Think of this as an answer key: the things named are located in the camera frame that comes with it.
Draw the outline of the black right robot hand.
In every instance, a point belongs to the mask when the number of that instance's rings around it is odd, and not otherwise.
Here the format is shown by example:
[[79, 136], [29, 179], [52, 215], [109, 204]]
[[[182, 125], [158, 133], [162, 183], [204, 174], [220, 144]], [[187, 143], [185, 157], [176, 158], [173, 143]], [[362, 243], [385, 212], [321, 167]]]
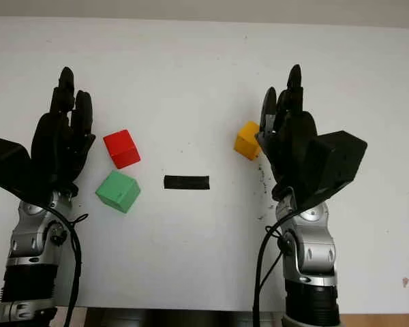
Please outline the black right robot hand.
[[301, 170], [307, 145], [317, 135], [312, 115], [303, 109], [301, 66], [294, 65], [286, 89], [280, 94], [270, 87], [264, 97], [259, 132], [255, 138], [271, 165], [276, 185], [272, 198], [278, 202], [287, 195], [295, 200], [303, 193]]

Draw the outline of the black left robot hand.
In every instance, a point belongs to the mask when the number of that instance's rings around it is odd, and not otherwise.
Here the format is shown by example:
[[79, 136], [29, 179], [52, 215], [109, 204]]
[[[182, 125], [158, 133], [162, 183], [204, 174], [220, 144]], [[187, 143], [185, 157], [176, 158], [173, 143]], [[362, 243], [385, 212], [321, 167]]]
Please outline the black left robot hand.
[[85, 166], [95, 140], [93, 107], [86, 91], [74, 90], [74, 74], [61, 71], [53, 89], [50, 110], [38, 121], [31, 144], [31, 161], [49, 187], [71, 198], [78, 195], [74, 184]]

